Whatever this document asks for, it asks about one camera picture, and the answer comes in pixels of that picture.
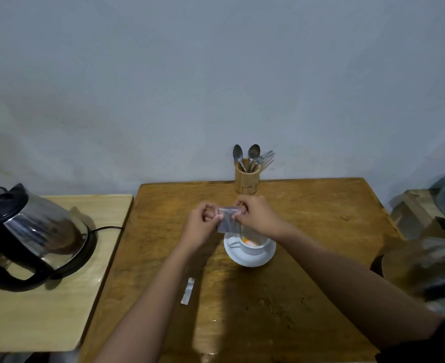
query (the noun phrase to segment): wooden table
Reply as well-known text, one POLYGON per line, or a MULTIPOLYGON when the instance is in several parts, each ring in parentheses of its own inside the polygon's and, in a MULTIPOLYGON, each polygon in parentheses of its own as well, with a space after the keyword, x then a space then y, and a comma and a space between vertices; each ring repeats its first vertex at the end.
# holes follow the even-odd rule
MULTIPOLYGON (((76 213, 91 229, 123 226, 132 195, 46 196, 76 213)), ((103 283, 120 230, 98 232, 92 257, 74 274, 26 292, 0 290, 0 352, 68 351, 79 344, 103 283)), ((26 279, 12 263, 8 271, 26 279)))
MULTIPOLYGON (((383 244, 399 238, 362 178, 263 181, 281 216, 326 247, 370 266, 383 244)), ((126 230, 80 351, 94 359, 176 245, 184 217, 203 200, 229 206, 232 182, 159 183, 140 187, 126 230)), ((376 349, 330 303, 299 265, 277 247, 259 268, 226 255, 215 234, 187 268, 195 287, 177 303, 161 362, 363 361, 376 349)))

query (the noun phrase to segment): metal spoon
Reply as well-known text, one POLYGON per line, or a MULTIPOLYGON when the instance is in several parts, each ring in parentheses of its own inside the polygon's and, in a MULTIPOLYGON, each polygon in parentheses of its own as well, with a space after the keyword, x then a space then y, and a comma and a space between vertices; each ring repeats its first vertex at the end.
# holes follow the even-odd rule
POLYGON ((246 168, 243 165, 243 149, 241 149, 241 147, 238 144, 236 144, 233 148, 233 158, 236 162, 241 164, 241 167, 243 168, 243 170, 246 173, 248 173, 248 171, 246 170, 246 168))
POLYGON ((256 160, 257 157, 259 157, 259 154, 261 153, 261 149, 259 148, 258 144, 251 145, 250 149, 248 150, 248 158, 250 159, 250 164, 248 164, 248 169, 251 172, 251 163, 256 160))

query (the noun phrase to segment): kettle base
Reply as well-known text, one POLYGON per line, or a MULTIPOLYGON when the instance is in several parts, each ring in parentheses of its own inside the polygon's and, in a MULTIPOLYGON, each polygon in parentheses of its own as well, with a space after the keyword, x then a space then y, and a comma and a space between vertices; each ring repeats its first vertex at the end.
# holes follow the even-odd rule
POLYGON ((68 263, 62 265, 54 271, 51 280, 58 280, 67 277, 81 269, 81 267, 91 258, 97 246, 97 236, 95 232, 88 230, 85 244, 78 254, 68 263))

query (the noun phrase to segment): electric kettle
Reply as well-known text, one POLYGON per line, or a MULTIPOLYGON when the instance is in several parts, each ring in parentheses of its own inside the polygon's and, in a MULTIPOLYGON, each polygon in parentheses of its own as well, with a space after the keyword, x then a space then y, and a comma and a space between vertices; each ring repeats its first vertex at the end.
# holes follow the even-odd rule
POLYGON ((66 209, 28 192, 22 184, 0 191, 0 255, 33 274, 26 280, 0 266, 0 289, 26 291, 80 269, 96 237, 66 209))

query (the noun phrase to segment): kettle handle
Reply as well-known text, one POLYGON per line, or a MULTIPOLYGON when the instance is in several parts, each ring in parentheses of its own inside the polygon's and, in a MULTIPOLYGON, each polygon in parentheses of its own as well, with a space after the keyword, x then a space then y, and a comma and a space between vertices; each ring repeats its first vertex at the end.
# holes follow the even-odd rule
MULTIPOLYGON (((0 220, 0 238, 3 241, 13 237, 10 233, 7 233, 9 232, 6 230, 2 224, 2 221, 0 220)), ((8 259, 13 259, 13 261, 22 260, 26 265, 35 271, 31 277, 26 280, 22 280, 12 276, 5 268, 0 266, 0 289, 10 290, 13 292, 22 292, 34 289, 48 280, 54 272, 49 265, 32 254, 19 242, 10 242, 4 247, 0 247, 0 252, 8 259)))

